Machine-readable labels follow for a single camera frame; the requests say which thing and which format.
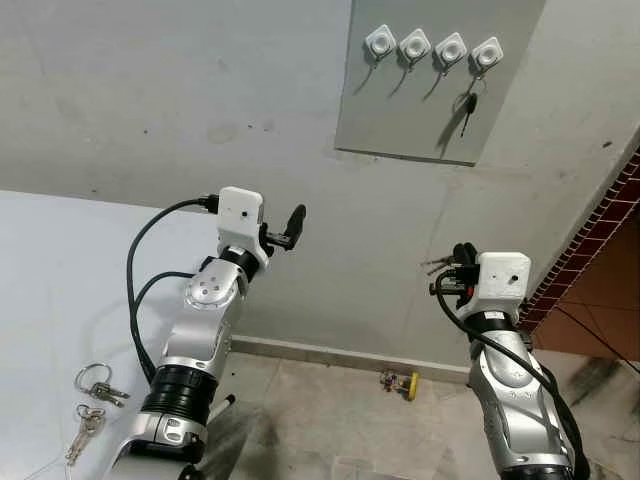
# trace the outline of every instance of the black cable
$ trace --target black cable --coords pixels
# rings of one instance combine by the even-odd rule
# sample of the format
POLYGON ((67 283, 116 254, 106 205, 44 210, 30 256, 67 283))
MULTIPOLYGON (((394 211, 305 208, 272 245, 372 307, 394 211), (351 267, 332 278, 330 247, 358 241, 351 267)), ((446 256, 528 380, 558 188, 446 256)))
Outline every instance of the black cable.
POLYGON ((582 437, 580 436, 580 429, 578 428, 578 424, 569 409, 569 406, 566 404, 560 392, 558 391, 557 382, 553 375, 551 375, 550 379, 547 379, 544 375, 538 372, 533 366, 531 366, 526 360, 519 357, 515 353, 513 353, 508 348, 500 345, 498 342, 492 340, 491 338, 483 335, 477 330, 468 327, 462 322, 455 313, 449 308, 449 305, 444 299, 442 294, 442 280, 448 277, 454 277, 454 273, 451 270, 447 270, 442 272, 435 281, 435 294, 438 299, 438 303, 440 307, 444 311, 444 313, 449 317, 456 327, 465 332, 470 338, 477 340, 495 350, 505 355, 507 358, 518 364, 523 370, 525 370, 529 375, 535 378, 544 389, 549 392, 551 398, 553 399, 553 403, 558 411, 558 416, 560 417, 560 421, 562 422, 562 427, 564 428, 571 445, 573 446, 573 450, 575 453, 575 467, 574 467, 574 478, 575 480, 588 480, 591 475, 591 469, 589 467, 589 462, 587 457, 584 454, 582 449, 582 437))
POLYGON ((144 344, 142 343, 142 340, 140 338, 140 331, 138 330, 138 310, 140 309, 142 300, 144 299, 144 296, 147 294, 149 289, 153 287, 153 285, 155 285, 157 281, 162 280, 163 278, 168 278, 168 277, 191 278, 193 277, 193 274, 185 273, 185 272, 159 273, 158 275, 155 275, 154 277, 152 277, 147 283, 145 283, 144 287, 142 287, 142 289, 140 290, 140 293, 138 293, 138 296, 136 297, 133 304, 133 323, 131 324, 131 336, 133 337, 133 344, 136 348, 136 352, 138 353, 138 359, 141 359, 141 358, 149 359, 149 361, 151 362, 151 367, 153 368, 154 375, 155 375, 155 366, 153 365, 151 357, 149 357, 149 354, 144 348, 144 344))
POLYGON ((138 354, 138 360, 140 361, 140 366, 142 367, 142 371, 144 372, 144 376, 147 381, 151 383, 153 376, 155 374, 155 367, 153 365, 153 361, 147 354, 144 348, 140 348, 142 346, 142 340, 140 339, 140 332, 138 331, 137 319, 136 319, 136 308, 135 308, 135 294, 133 291, 133 256, 138 248, 138 244, 142 240, 142 237, 153 227, 159 220, 163 217, 167 216, 171 212, 179 210, 184 207, 188 207, 190 205, 203 205, 204 199, 192 199, 192 200, 184 200, 182 202, 178 202, 175 205, 172 205, 168 208, 165 208, 156 216, 154 216, 151 220, 147 222, 147 224, 142 227, 142 229, 138 232, 138 234, 131 242, 131 246, 129 247, 129 253, 127 254, 127 272, 126 272, 126 283, 127 283, 127 303, 129 306, 129 328, 131 330, 131 337, 133 338, 133 343, 136 346, 136 353, 138 354))
POLYGON ((549 370, 547 367, 545 367, 544 365, 542 365, 540 362, 538 362, 538 365, 540 365, 540 369, 542 370, 542 373, 544 373, 545 376, 549 379, 549 382, 551 383, 553 388, 555 390, 558 390, 558 381, 556 380, 556 376, 553 374, 553 372, 549 370))
POLYGON ((582 328, 584 328, 587 332, 589 332, 593 336, 593 338, 595 338, 602 345, 607 347, 620 360, 622 360, 624 363, 629 365, 633 370, 635 370, 636 373, 640 373, 640 368, 636 367, 633 363, 631 363, 629 360, 627 360, 620 352, 618 352, 615 348, 613 348, 611 345, 609 345, 607 342, 605 342, 597 333, 595 333, 593 330, 591 330, 589 327, 587 327, 584 323, 582 323, 580 320, 578 320, 576 317, 574 317, 573 315, 571 315, 569 312, 567 312, 566 310, 562 309, 561 307, 556 306, 556 310, 558 310, 559 312, 563 313, 565 316, 569 317, 571 320, 576 322, 578 325, 580 325, 582 328))

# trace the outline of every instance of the metal key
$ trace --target metal key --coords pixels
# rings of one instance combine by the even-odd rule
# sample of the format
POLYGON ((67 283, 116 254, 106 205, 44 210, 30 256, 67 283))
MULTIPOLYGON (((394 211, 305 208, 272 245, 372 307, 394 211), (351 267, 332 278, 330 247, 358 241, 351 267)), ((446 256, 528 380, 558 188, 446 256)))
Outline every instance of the metal key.
POLYGON ((427 272, 427 275, 431 276, 434 273, 436 273, 438 270, 442 270, 443 268, 451 265, 453 260, 454 260, 453 255, 449 255, 447 257, 438 258, 437 260, 429 260, 427 262, 423 262, 422 266, 424 267, 427 265, 438 265, 437 267, 434 267, 433 269, 427 272))
POLYGON ((106 382, 96 382, 93 384, 93 387, 89 389, 87 392, 93 398, 97 398, 98 400, 103 400, 106 402, 113 403, 116 407, 124 407, 124 403, 122 403, 119 398, 129 398, 129 394, 125 392, 121 392, 120 390, 116 390, 112 388, 106 382))
POLYGON ((466 115, 464 117, 464 125, 462 125, 462 130, 460 131, 460 138, 464 137, 464 131, 467 129, 467 123, 469 123, 469 117, 476 111, 476 105, 478 105, 478 94, 472 93, 464 103, 466 115))
POLYGON ((113 403, 116 407, 124 407, 124 403, 122 403, 118 398, 129 398, 129 394, 125 392, 121 392, 120 390, 116 390, 109 385, 109 380, 111 380, 111 367, 106 363, 92 363, 91 365, 87 365, 82 368, 76 375, 76 379, 74 380, 74 385, 78 390, 82 393, 86 393, 93 398, 98 400, 103 400, 106 402, 113 403), (107 378, 102 382, 96 382, 93 384, 91 388, 84 387, 82 385, 82 380, 85 374, 94 368, 104 368, 107 371, 107 378))
POLYGON ((67 465, 73 466, 89 443, 89 440, 98 433, 102 425, 104 425, 104 409, 89 408, 87 405, 78 405, 78 414, 80 415, 80 430, 73 439, 65 458, 67 465))

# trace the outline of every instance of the white wall hook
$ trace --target white wall hook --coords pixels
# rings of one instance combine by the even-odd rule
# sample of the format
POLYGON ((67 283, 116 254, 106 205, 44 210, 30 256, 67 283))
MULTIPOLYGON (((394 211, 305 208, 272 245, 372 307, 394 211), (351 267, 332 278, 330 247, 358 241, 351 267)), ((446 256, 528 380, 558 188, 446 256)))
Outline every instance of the white wall hook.
POLYGON ((416 28, 400 41, 400 52, 412 65, 430 51, 431 43, 421 28, 416 28))
POLYGON ((496 37, 491 37, 471 50, 471 59, 476 69, 484 73, 504 58, 504 52, 496 37))
POLYGON ((386 24, 380 25, 373 32, 367 35, 364 39, 364 43, 367 45, 369 52, 376 61, 380 61, 385 56, 389 55, 397 45, 393 33, 391 33, 391 30, 386 24))
POLYGON ((445 70, 449 70, 467 54, 467 47, 458 32, 454 32, 436 45, 436 55, 445 70))

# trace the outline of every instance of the baseboard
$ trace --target baseboard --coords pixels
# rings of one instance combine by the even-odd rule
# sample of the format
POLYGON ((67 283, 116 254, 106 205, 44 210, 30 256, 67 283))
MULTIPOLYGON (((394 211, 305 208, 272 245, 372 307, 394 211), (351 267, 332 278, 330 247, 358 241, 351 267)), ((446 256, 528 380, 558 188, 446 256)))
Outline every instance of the baseboard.
POLYGON ((233 351, 376 372, 383 370, 393 370, 401 374, 418 372, 422 378, 443 382, 466 383, 469 376, 469 369, 465 367, 244 335, 233 336, 233 351))

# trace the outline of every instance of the key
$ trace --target key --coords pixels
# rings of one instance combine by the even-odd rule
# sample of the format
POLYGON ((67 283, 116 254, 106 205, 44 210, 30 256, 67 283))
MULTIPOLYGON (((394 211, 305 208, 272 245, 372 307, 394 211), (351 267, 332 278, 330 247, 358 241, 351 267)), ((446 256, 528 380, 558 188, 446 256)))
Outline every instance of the key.
POLYGON ((78 456, 82 453, 84 448, 89 443, 89 440, 100 431, 102 425, 104 425, 104 410, 101 408, 89 408, 86 405, 78 405, 78 407, 84 407, 84 410, 78 410, 80 414, 80 430, 73 439, 65 458, 67 459, 67 465, 73 466, 78 459, 78 456))
POLYGON ((460 131, 460 138, 464 136, 464 131, 467 129, 467 123, 469 123, 469 117, 473 112, 476 111, 476 105, 478 105, 478 94, 472 93, 467 97, 467 100, 464 102, 464 107, 467 112, 467 115, 464 117, 464 125, 462 125, 462 130, 460 131))
POLYGON ((87 392, 93 398, 113 403, 116 407, 124 407, 119 398, 129 398, 129 394, 111 387, 107 382, 96 382, 87 392))
POLYGON ((447 257, 438 258, 437 260, 429 260, 428 262, 424 262, 423 265, 437 265, 437 267, 434 267, 433 269, 427 272, 427 276, 431 276, 437 271, 442 270, 443 268, 451 265, 453 260, 454 260, 453 256, 449 255, 447 257))

